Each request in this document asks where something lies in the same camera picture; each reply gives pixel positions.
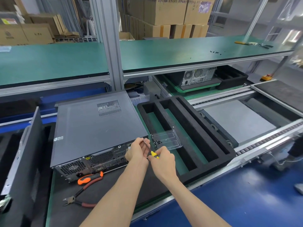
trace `clear plastic tray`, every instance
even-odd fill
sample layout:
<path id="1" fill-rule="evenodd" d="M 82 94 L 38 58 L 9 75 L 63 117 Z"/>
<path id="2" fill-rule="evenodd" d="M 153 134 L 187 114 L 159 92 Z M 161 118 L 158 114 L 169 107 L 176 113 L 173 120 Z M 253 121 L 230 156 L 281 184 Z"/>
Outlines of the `clear plastic tray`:
<path id="1" fill-rule="evenodd" d="M 168 150 L 182 147 L 175 130 L 151 134 L 151 139 L 155 150 L 160 149 L 162 146 L 165 146 Z"/>

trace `cable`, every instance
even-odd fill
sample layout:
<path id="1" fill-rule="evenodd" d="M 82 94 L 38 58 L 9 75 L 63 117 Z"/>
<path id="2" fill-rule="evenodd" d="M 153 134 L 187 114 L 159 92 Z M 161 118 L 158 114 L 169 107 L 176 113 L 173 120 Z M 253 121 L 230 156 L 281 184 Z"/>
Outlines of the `cable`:
<path id="1" fill-rule="evenodd" d="M 296 163 L 296 162 L 299 162 L 299 161 L 303 160 L 303 158 L 300 158 L 300 159 L 294 160 L 294 161 L 284 160 L 282 163 L 279 163 L 279 161 L 276 159 L 275 156 L 273 156 L 273 154 L 271 152 L 268 152 L 267 154 L 270 154 L 279 165 L 283 165 L 285 162 Z"/>

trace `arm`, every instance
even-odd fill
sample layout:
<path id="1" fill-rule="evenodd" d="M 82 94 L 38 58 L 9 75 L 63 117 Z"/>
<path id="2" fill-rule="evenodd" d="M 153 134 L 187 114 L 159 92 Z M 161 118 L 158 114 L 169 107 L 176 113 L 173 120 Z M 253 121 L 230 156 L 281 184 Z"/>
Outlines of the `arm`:
<path id="1" fill-rule="evenodd" d="M 131 144 L 131 149 L 125 155 L 129 163 L 124 172 L 80 225 L 81 227 L 130 225 L 149 164 L 146 159 L 149 150 L 142 140 L 143 138 L 137 138 Z M 145 141 L 150 146 L 150 141 L 148 139 Z"/>
<path id="2" fill-rule="evenodd" d="M 148 157 L 153 171 L 175 197 L 192 226 L 230 226 L 180 182 L 176 174 L 175 156 L 166 147 L 156 153 L 161 154 L 159 159 Z"/>

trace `forearm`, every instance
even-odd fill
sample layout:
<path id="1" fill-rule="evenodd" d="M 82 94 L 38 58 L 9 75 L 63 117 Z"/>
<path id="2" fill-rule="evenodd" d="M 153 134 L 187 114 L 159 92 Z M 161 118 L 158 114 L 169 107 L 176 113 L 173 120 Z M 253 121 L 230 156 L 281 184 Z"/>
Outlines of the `forearm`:
<path id="1" fill-rule="evenodd" d="M 81 227 L 129 226 L 147 166 L 141 160 L 132 159 Z"/>
<path id="2" fill-rule="evenodd" d="M 192 226 L 230 226 L 193 195 L 178 179 L 166 184 Z"/>

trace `hand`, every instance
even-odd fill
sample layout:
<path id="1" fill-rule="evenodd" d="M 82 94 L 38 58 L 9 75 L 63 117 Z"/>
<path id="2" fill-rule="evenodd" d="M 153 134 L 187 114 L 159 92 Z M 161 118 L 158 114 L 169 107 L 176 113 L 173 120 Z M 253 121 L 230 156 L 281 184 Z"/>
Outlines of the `hand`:
<path id="1" fill-rule="evenodd" d="M 150 140 L 145 138 L 144 141 L 150 148 Z M 131 161 L 132 159 L 147 161 L 146 157 L 149 153 L 149 149 L 146 147 L 143 142 L 143 138 L 136 138 L 136 140 L 131 144 L 131 148 L 126 152 L 125 158 L 127 161 Z"/>
<path id="2" fill-rule="evenodd" d="M 157 150 L 156 154 L 160 155 L 159 159 L 151 155 L 148 156 L 148 159 L 151 162 L 154 174 L 166 187 L 169 187 L 171 182 L 179 181 L 176 174 L 175 156 L 165 146 Z"/>

